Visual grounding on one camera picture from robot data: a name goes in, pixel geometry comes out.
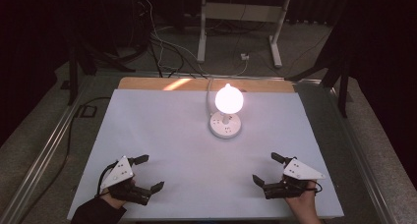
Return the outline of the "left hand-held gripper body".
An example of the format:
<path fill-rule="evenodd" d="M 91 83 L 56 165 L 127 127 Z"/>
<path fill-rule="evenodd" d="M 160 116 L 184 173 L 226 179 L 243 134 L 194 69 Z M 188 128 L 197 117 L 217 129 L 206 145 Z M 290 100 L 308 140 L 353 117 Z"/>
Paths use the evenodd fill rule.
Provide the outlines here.
<path fill-rule="evenodd" d="M 108 189 L 114 198 L 147 205 L 151 193 L 132 183 L 133 165 L 129 164 L 128 159 L 127 156 L 122 156 L 104 169 L 99 178 L 99 190 Z"/>

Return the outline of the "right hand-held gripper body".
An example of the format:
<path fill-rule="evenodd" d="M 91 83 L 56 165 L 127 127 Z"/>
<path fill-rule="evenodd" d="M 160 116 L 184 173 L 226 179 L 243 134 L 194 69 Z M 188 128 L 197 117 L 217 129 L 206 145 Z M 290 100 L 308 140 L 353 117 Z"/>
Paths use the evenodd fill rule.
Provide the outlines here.
<path fill-rule="evenodd" d="M 291 161 L 283 165 L 281 180 L 278 183 L 266 184 L 263 191 L 266 199 L 297 197 L 307 190 L 309 181 L 316 181 L 315 192 L 323 190 L 322 186 L 317 183 L 318 180 L 326 176 L 316 169 L 299 161 L 296 157 L 290 158 Z"/>

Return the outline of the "person's left hand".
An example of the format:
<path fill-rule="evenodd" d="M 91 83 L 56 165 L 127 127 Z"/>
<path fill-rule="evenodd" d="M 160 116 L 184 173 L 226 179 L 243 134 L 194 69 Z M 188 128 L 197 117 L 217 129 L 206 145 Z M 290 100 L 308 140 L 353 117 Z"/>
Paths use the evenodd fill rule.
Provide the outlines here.
<path fill-rule="evenodd" d="M 104 189 L 99 197 L 115 209 L 120 209 L 127 203 L 126 200 L 114 198 L 108 189 Z"/>

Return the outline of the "person's right hand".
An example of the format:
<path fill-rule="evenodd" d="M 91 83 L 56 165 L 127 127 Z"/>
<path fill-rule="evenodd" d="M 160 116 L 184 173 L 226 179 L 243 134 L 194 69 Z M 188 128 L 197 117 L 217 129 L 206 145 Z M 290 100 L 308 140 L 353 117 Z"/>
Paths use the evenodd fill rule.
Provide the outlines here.
<path fill-rule="evenodd" d="M 286 203 L 289 205 L 291 211 L 298 218 L 316 216 L 316 181 L 309 181 L 307 184 L 307 190 L 297 197 L 287 197 Z"/>

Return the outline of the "pale blue table mat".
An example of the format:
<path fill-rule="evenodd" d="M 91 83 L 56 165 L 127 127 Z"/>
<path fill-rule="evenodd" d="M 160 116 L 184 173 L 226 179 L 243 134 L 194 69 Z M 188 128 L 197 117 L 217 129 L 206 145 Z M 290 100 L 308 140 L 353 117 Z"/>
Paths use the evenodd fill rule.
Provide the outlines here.
<path fill-rule="evenodd" d="M 328 168 L 296 93 L 247 92 L 243 127 L 229 140 L 209 130 L 202 91 L 114 91 L 72 205 L 96 192 L 103 169 L 122 156 L 149 156 L 135 167 L 136 183 L 162 183 L 148 205 L 128 204 L 127 220 L 249 220 L 291 217 L 284 200 L 267 199 L 253 178 L 279 181 L 276 152 Z"/>

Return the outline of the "round white power socket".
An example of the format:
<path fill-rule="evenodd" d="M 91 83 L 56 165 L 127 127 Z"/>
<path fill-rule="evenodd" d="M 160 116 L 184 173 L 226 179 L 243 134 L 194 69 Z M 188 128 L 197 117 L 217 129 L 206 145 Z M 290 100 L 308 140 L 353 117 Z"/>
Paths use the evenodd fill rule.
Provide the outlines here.
<path fill-rule="evenodd" d="M 216 137 L 224 140 L 235 138 L 242 130 L 242 122 L 237 114 L 215 112 L 210 116 L 208 125 Z"/>

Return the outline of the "black floor plate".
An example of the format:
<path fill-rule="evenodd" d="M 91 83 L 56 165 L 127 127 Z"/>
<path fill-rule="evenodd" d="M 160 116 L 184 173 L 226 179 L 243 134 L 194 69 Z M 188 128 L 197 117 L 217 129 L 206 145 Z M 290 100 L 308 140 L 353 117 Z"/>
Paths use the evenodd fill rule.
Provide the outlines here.
<path fill-rule="evenodd" d="M 96 106 L 81 105 L 76 113 L 78 118 L 94 118 L 97 112 Z"/>

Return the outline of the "glowing round plug-in lamp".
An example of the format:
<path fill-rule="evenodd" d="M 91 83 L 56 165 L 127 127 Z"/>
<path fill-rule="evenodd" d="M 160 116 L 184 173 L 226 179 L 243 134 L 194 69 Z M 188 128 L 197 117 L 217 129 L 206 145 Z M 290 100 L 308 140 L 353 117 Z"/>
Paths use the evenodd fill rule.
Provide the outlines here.
<path fill-rule="evenodd" d="M 222 122 L 229 123 L 229 116 L 236 114 L 243 108 L 243 93 L 231 84 L 226 84 L 220 89 L 214 100 L 216 109 L 223 115 Z"/>

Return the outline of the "wooden table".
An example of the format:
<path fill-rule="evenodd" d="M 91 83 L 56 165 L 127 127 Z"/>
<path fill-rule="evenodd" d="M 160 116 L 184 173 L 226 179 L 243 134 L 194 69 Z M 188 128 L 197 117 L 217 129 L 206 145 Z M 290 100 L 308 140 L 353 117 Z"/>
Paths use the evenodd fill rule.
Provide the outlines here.
<path fill-rule="evenodd" d="M 233 80 L 233 79 L 169 79 L 169 78 L 123 78 L 119 89 L 150 90 L 211 90 L 218 91 L 226 84 L 243 92 L 285 92 L 295 91 L 291 82 L 281 80 Z"/>

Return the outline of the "black metal stand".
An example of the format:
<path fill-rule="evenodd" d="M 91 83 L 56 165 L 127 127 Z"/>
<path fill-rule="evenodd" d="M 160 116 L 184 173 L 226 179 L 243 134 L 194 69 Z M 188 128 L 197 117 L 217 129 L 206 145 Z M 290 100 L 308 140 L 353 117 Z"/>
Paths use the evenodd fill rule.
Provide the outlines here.
<path fill-rule="evenodd" d="M 108 57 L 104 53 L 98 51 L 92 45 L 83 40 L 79 35 L 75 34 L 68 42 L 69 51 L 69 90 L 70 96 L 68 104 L 72 105 L 79 94 L 78 85 L 78 68 L 81 68 L 86 75 L 94 75 L 97 67 L 93 62 L 93 58 L 104 61 L 111 67 L 121 72 L 133 73 L 133 69 L 123 66 L 116 60 Z"/>
<path fill-rule="evenodd" d="M 315 64 L 311 68 L 297 75 L 285 77 L 287 81 L 299 82 L 316 72 L 327 69 L 325 76 L 321 80 L 321 86 L 324 88 L 331 88 L 334 87 L 336 82 L 339 82 L 337 108 L 343 118 L 347 117 L 346 102 L 349 79 L 349 64 L 345 50 L 346 47 L 343 43 L 343 27 L 341 22 L 338 21 L 333 26 Z"/>

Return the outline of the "aluminium floor rail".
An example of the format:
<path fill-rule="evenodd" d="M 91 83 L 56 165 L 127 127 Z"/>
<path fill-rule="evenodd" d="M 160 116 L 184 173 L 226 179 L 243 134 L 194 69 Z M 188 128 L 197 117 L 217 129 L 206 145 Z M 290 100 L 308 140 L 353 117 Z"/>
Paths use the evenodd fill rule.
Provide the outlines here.
<path fill-rule="evenodd" d="M 72 103 L 52 88 L 0 147 L 0 224 L 17 224 L 69 127 L 83 93 L 93 81 L 83 77 Z"/>
<path fill-rule="evenodd" d="M 417 190 L 356 81 L 347 88 L 346 117 L 336 116 L 383 224 L 417 224 Z"/>

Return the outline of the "white metal stand frame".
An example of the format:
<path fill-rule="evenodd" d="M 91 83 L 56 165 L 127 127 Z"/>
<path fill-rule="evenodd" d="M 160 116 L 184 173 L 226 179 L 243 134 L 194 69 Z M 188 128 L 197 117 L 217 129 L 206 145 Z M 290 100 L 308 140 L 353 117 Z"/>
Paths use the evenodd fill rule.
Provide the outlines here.
<path fill-rule="evenodd" d="M 285 21 L 290 0 L 283 0 L 279 6 L 248 5 L 234 3 L 215 3 L 202 0 L 201 2 L 201 25 L 200 38 L 197 52 L 197 62 L 204 63 L 206 60 L 207 19 L 227 21 L 247 21 L 276 23 L 276 30 L 268 38 L 269 49 L 276 68 L 282 67 L 282 61 L 278 49 L 278 38 Z"/>

